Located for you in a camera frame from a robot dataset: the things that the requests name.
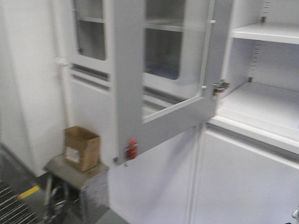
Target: white wall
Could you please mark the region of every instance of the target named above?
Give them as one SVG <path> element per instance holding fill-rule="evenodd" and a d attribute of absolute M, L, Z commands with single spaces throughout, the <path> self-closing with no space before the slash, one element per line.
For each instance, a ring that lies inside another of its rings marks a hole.
<path fill-rule="evenodd" d="M 21 112 L 5 28 L 0 7 L 0 141 L 33 170 L 32 153 Z"/>
<path fill-rule="evenodd" d="M 41 175 L 46 162 L 62 153 L 65 128 L 51 1 L 1 0 L 0 4 L 12 65 L 10 74 L 1 71 L 1 77 L 15 79 L 18 94 L 12 96 L 20 102 L 15 117 L 24 118 L 20 125 L 25 121 L 31 161 L 24 157 L 23 148 L 15 153 Z M 3 128 L 9 132 L 18 124 L 11 122 Z"/>

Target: floor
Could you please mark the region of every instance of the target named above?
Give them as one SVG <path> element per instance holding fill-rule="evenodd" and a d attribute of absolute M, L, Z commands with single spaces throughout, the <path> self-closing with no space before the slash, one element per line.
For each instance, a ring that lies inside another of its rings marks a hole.
<path fill-rule="evenodd" d="M 36 215 L 42 219 L 46 213 L 46 208 L 44 206 L 45 190 L 41 189 L 35 193 L 24 198 L 24 201 L 29 205 L 29 207 L 36 213 Z M 70 216 L 66 216 L 62 224 L 83 224 L 72 219 Z M 112 210 L 108 210 L 95 224 L 128 224 L 121 217 L 119 217 Z"/>

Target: glass panel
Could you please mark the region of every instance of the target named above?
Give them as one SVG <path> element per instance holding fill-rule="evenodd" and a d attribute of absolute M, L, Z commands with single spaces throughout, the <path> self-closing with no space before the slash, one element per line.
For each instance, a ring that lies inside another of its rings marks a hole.
<path fill-rule="evenodd" d="M 105 20 L 102 0 L 74 0 L 78 52 L 105 60 Z"/>
<path fill-rule="evenodd" d="M 208 0 L 146 0 L 144 105 L 159 111 L 200 94 L 209 5 Z"/>

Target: metal grating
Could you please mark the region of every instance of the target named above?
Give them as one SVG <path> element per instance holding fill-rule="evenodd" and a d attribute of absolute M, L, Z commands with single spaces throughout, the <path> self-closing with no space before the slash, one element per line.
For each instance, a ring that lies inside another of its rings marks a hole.
<path fill-rule="evenodd" d="M 36 224 L 38 218 L 6 183 L 0 181 L 0 223 Z"/>

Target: cabinet shelf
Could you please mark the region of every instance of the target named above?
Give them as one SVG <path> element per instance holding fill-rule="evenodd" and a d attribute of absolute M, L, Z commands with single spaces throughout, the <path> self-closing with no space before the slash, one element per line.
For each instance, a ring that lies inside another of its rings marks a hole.
<path fill-rule="evenodd" d="M 224 99 L 218 115 L 299 141 L 299 92 L 245 83 Z"/>
<path fill-rule="evenodd" d="M 299 44 L 299 26 L 279 23 L 255 23 L 233 29 L 232 37 Z"/>
<path fill-rule="evenodd" d="M 96 23 L 105 23 L 104 19 L 101 18 L 94 18 L 94 17 L 80 17 L 78 19 L 79 21 L 85 21 L 85 22 L 96 22 Z"/>
<path fill-rule="evenodd" d="M 182 21 L 171 19 L 147 19 L 144 27 L 147 29 L 158 29 L 173 32 L 183 31 Z"/>

